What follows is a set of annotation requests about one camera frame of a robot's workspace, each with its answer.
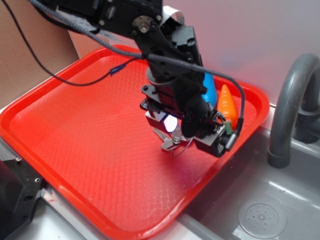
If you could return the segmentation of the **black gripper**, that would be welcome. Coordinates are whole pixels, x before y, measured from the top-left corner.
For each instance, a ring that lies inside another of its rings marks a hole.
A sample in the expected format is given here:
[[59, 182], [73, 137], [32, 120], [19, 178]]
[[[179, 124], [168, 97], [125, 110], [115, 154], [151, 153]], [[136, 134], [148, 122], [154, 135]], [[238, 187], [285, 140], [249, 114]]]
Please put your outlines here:
[[196, 147], [220, 158], [226, 152], [223, 138], [226, 128], [220, 126], [215, 106], [205, 102], [202, 95], [207, 92], [203, 85], [205, 74], [193, 72], [159, 82], [151, 72], [146, 73], [149, 85], [141, 92], [146, 96], [140, 104], [150, 126], [165, 133], [172, 133], [181, 120], [182, 134], [194, 137]]

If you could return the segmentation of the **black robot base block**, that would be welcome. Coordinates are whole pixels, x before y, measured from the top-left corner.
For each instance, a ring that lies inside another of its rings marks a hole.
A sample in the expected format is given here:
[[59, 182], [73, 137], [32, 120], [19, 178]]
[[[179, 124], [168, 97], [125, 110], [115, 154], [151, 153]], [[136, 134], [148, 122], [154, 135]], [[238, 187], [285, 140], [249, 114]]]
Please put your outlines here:
[[43, 178], [24, 159], [0, 162], [0, 238], [9, 240], [32, 221]]

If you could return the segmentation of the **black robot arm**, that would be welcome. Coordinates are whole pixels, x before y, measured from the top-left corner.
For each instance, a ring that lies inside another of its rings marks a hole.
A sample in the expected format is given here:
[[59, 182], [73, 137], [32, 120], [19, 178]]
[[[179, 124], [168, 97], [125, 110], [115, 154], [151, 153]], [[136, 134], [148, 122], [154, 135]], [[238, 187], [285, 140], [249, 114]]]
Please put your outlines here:
[[194, 28], [165, 12], [160, 0], [34, 0], [56, 24], [135, 60], [146, 60], [141, 108], [149, 124], [193, 139], [215, 157], [228, 149], [213, 76], [203, 70]]

